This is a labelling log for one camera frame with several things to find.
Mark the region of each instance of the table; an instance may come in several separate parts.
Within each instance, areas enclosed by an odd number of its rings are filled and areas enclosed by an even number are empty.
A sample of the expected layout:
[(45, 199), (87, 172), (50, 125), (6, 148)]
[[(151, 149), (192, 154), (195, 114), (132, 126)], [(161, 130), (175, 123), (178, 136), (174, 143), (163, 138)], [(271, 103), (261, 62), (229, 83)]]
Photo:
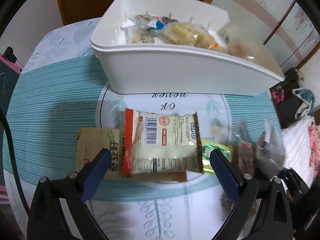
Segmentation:
[[(26, 199), (31, 204), (38, 180), (66, 177), (76, 168), (76, 133), (83, 127), (122, 128), (124, 108), (165, 113), (198, 112), (201, 137), (222, 144), (236, 141), (242, 118), (252, 141), (273, 121), (268, 93), (256, 97), (152, 93), (119, 95), (112, 90), (90, 47), (99, 19), (67, 25), (38, 44), (17, 82), (7, 119)], [(13, 179), (7, 143), (4, 176), (17, 222), (26, 235), (28, 218)], [(87, 205), (110, 239), (212, 239), (223, 224), (230, 202), (216, 176), (188, 173), (186, 183), (102, 181)], [(79, 237), (66, 203), (71, 232)]]

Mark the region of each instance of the red and white snack package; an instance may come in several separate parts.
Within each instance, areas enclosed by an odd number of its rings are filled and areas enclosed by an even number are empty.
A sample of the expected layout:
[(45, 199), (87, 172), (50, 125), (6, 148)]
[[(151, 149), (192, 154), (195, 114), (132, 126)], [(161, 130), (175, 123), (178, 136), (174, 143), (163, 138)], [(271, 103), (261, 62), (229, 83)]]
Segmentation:
[(122, 174), (185, 171), (203, 173), (197, 114), (126, 109)]

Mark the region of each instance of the blue gripper pad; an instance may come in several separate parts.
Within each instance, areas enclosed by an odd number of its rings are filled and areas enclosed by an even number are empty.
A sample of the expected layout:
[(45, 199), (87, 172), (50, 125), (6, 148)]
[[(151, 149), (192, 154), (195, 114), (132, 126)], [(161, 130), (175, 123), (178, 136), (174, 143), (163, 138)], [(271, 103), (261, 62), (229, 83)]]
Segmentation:
[(111, 152), (109, 149), (102, 149), (91, 163), (91, 172), (87, 175), (83, 182), (81, 201), (85, 203), (87, 200), (93, 198), (100, 182), (108, 171), (112, 162)]
[(238, 203), (240, 200), (239, 183), (236, 181), (225, 162), (221, 159), (222, 157), (225, 158), (224, 155), (222, 153), (219, 155), (216, 151), (221, 153), (221, 151), (218, 149), (215, 149), (210, 153), (210, 165), (217, 175), (217, 178), (224, 192), (227, 194), (228, 199)]

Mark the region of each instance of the plastic wrapper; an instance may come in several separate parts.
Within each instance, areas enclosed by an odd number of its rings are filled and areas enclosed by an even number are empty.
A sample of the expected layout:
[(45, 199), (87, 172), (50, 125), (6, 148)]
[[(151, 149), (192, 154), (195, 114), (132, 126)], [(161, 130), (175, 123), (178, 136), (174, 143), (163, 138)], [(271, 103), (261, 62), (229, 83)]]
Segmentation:
[(108, 128), (83, 128), (77, 133), (76, 171), (91, 162), (102, 148), (107, 148), (112, 154), (112, 163), (105, 179), (129, 181), (178, 181), (187, 180), (185, 172), (162, 172), (158, 174), (135, 174), (123, 177), (122, 158), (124, 152), (124, 130)]
[(254, 59), (254, 51), (247, 45), (250, 37), (244, 35), (244, 30), (237, 25), (227, 24), (221, 31), (220, 36), (228, 46), (231, 55), (247, 60)]
[(215, 149), (219, 149), (223, 153), (223, 155), (228, 159), (228, 161), (231, 162), (230, 148), (208, 139), (201, 139), (201, 143), (202, 143), (202, 164), (203, 164), (204, 172), (215, 174), (213, 168), (210, 165), (210, 154)]
[(185, 116), (125, 110), (123, 175), (203, 172), (196, 114)]
[(255, 164), (268, 178), (272, 179), (282, 170), (285, 150), (273, 122), (266, 119), (266, 130), (255, 145)]
[(164, 28), (164, 23), (159, 20), (159, 17), (154, 17), (151, 15), (137, 14), (134, 17), (129, 18), (137, 28), (143, 30), (161, 30)]
[(159, 20), (162, 21), (165, 25), (168, 24), (168, 23), (178, 22), (177, 19), (171, 19), (171, 18), (166, 17), (166, 16), (160, 17)]
[(150, 44), (155, 43), (155, 33), (148, 30), (142, 30), (136, 26), (123, 28), (127, 44)]
[(164, 28), (164, 35), (179, 45), (194, 46), (228, 53), (204, 27), (192, 23), (170, 23)]
[(238, 163), (239, 169), (242, 173), (254, 174), (254, 153), (252, 144), (247, 135), (244, 123), (240, 120), (236, 136), (239, 139), (238, 143)]
[(82, 128), (77, 133), (76, 171), (91, 162), (101, 149), (107, 148), (111, 151), (112, 163), (104, 178), (121, 178), (123, 137), (124, 131), (119, 129)]

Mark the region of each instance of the white plastic basket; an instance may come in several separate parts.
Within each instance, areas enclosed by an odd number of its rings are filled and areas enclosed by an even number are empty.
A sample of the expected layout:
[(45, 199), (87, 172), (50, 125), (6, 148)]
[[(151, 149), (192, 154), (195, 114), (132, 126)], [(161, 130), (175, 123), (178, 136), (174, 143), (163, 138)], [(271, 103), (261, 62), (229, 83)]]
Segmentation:
[(167, 16), (217, 33), (228, 13), (197, 0), (114, 0), (98, 23), (91, 45), (112, 88), (120, 94), (210, 93), (258, 95), (284, 80), (271, 57), (265, 67), (207, 49), (170, 44), (121, 44), (120, 26), (130, 15)]

